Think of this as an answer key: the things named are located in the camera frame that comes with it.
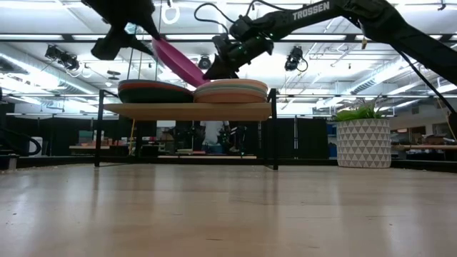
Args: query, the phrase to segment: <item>colorful plate stack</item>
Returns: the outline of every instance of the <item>colorful plate stack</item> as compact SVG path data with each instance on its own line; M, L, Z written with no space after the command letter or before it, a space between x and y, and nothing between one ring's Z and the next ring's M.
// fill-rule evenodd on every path
M268 86L252 79L222 79L199 86L194 92L196 103L247 104L265 103Z
M119 82L119 98L125 104L191 103L192 92L160 81L129 79Z

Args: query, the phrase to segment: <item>wooden floor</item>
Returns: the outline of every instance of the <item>wooden floor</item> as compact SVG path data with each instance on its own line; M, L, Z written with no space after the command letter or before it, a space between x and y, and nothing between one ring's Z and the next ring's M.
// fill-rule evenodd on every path
M0 175L0 256L452 256L457 175L90 165Z

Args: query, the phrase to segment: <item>white planter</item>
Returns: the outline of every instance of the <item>white planter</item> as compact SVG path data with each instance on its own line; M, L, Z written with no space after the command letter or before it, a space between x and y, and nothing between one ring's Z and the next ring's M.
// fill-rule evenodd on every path
M338 165L349 168L390 168L391 127L386 119L338 123Z

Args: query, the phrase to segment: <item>spotlight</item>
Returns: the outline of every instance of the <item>spotlight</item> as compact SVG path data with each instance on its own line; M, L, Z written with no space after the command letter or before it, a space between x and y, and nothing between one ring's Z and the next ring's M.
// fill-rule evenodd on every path
M57 46L48 46L44 56L51 61L57 61L67 70L76 71L79 69L78 56L61 51L57 49Z
M286 71L295 71L302 59L303 50L301 50L301 46L294 46L291 53L287 56L287 61L286 65L284 65L284 68Z
M201 56L201 59L199 61L199 68L209 69L209 67L211 67L211 60L209 59L209 56Z

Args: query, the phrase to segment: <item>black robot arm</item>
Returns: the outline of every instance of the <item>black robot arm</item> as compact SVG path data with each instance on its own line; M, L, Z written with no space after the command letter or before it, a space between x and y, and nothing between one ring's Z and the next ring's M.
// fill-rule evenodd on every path
M386 0L326 0L297 10L281 9L256 20L240 16L229 30L235 42L229 41L227 35L213 38L218 55L205 79L236 78L239 67L263 52L271 54L274 41L297 29L338 16L348 19L366 37L390 44L457 84L457 52L413 28Z

